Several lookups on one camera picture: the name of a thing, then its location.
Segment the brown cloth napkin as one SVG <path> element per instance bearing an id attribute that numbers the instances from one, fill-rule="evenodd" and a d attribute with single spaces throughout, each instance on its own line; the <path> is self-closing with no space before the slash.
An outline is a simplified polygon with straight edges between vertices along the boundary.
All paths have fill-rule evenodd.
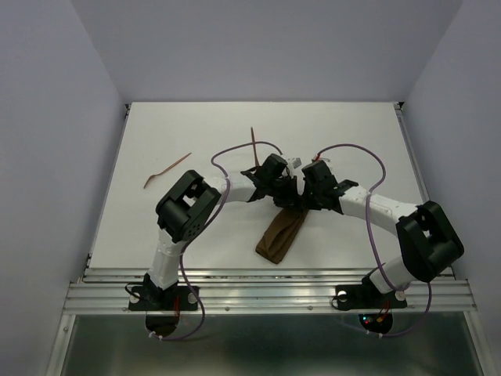
<path id="1" fill-rule="evenodd" d="M 290 250 L 307 215 L 307 209 L 283 208 L 257 243 L 256 253 L 275 265 L 280 264 Z"/>

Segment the brown wooden knife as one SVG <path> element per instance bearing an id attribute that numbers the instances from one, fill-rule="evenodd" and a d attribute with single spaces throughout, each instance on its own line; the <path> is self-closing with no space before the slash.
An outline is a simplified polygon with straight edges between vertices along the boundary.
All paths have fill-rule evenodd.
<path id="1" fill-rule="evenodd" d="M 252 150 L 253 150 L 253 156 L 254 156 L 254 165 L 255 167 L 259 167 L 260 163 L 258 160 L 258 153 L 257 153 L 257 144 L 256 144 L 256 138 L 254 134 L 254 127 L 250 127 L 250 135 L 251 135 L 251 142 L 252 142 Z"/>

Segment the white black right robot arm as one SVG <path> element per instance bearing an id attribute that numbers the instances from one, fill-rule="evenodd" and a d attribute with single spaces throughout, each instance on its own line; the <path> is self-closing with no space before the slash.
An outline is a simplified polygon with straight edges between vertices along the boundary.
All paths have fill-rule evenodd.
<path id="1" fill-rule="evenodd" d="M 463 256 L 463 243 L 438 203 L 403 203 L 373 194 L 351 180 L 339 182 L 322 160 L 312 162 L 302 172 L 307 208 L 365 220 L 371 246 L 375 245 L 372 226 L 398 239 L 400 256 L 383 264 L 375 255 L 376 269 L 360 284 L 341 288 L 346 302 L 377 306 L 389 293 L 414 281 L 430 283 Z"/>

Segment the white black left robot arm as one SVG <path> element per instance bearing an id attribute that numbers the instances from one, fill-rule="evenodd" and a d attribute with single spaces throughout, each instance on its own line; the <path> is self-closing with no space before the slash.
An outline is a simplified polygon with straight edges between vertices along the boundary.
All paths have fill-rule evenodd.
<path id="1" fill-rule="evenodd" d="M 286 159 L 270 154 L 261 166 L 226 177 L 204 178 L 194 170 L 185 172 L 155 208 L 157 250 L 143 278 L 140 297 L 158 309 L 173 303 L 182 249 L 204 231 L 215 209 L 265 197 L 272 197 L 278 204 L 296 204 L 299 194 L 295 170 L 300 166 L 298 157 Z"/>

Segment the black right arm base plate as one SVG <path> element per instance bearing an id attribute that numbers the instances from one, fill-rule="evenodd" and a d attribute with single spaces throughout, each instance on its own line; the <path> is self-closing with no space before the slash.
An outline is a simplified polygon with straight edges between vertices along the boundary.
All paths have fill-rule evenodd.
<path id="1" fill-rule="evenodd" d="M 381 294 L 375 287 L 364 284 L 342 284 L 335 287 L 334 296 L 330 300 L 333 308 L 340 311 L 353 309 L 404 309 L 405 299 L 398 300 L 393 291 Z"/>

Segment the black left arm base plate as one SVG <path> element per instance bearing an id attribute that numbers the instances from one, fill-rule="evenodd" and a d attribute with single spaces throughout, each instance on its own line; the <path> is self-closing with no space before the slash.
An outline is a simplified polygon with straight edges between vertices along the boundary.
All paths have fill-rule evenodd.
<path id="1" fill-rule="evenodd" d="M 195 294 L 184 285 L 160 292 L 143 285 L 126 288 L 129 292 L 128 310 L 132 312 L 195 312 L 200 306 Z"/>

